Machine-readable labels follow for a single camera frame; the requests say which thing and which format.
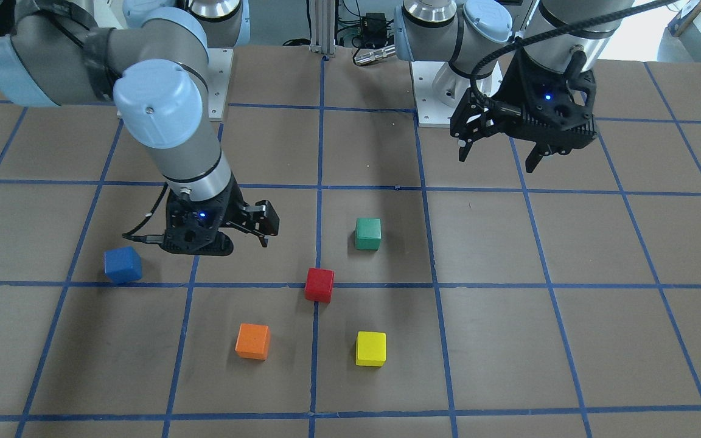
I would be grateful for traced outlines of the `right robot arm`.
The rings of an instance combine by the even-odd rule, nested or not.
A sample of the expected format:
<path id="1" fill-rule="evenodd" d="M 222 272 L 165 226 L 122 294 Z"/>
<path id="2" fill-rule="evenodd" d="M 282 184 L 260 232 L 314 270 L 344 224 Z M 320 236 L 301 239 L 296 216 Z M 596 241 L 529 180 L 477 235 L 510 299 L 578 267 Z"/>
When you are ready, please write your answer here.
<path id="1" fill-rule="evenodd" d="M 0 91 L 22 107 L 113 102 L 165 179 L 165 230 L 123 234 L 132 242 L 187 255 L 227 256 L 225 228 L 279 232 L 267 200 L 246 203 L 211 125 L 211 48 L 200 20 L 172 1 L 145 4 L 128 27 L 100 27 L 90 5 L 18 1 L 0 36 Z"/>

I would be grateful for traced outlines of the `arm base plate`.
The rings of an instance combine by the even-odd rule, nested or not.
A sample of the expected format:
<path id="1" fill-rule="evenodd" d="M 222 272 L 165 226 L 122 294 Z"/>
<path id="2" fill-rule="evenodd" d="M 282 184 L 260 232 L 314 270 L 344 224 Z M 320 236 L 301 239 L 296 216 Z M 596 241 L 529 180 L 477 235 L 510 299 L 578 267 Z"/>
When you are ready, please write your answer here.
<path id="1" fill-rule="evenodd" d="M 418 122 L 422 127 L 448 128 L 450 118 L 470 80 L 456 74 L 448 62 L 411 62 Z"/>
<path id="2" fill-rule="evenodd" d="M 207 110 L 212 122 L 223 122 L 228 107 L 234 51 L 232 48 L 211 48 L 209 50 L 208 77 L 206 78 Z"/>

